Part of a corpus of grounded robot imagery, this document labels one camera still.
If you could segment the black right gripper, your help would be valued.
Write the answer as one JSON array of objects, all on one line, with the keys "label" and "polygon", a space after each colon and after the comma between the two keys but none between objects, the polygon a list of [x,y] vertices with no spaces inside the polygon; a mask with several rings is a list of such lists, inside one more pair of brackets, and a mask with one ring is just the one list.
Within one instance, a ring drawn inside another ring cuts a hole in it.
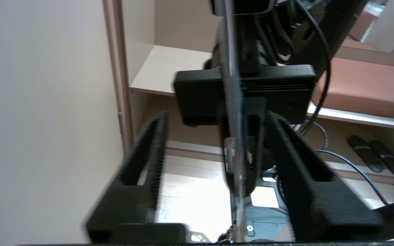
[{"label": "black right gripper", "polygon": [[[243,107],[245,197],[254,191],[261,172],[267,109],[291,124],[302,124],[316,81],[311,65],[260,65],[258,73],[241,76],[242,92],[247,97]],[[173,87],[185,125],[215,125],[218,111],[224,179],[233,191],[234,177],[226,157],[225,139],[230,131],[221,69],[179,71]]]}]

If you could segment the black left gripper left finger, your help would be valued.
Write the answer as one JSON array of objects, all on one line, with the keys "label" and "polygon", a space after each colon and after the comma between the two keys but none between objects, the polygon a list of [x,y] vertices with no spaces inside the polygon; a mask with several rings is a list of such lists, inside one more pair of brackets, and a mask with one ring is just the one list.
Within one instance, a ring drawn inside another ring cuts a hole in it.
[{"label": "black left gripper left finger", "polygon": [[152,223],[168,137],[168,114],[149,121],[87,221],[91,242],[111,242],[124,223]]}]

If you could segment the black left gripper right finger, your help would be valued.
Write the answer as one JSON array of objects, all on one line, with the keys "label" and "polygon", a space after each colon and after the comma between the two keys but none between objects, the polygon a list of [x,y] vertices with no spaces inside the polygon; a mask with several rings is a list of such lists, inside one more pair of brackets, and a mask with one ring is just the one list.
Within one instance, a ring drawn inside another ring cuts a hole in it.
[{"label": "black left gripper right finger", "polygon": [[297,240],[359,240],[383,219],[370,210],[278,114],[267,115],[267,142]]}]

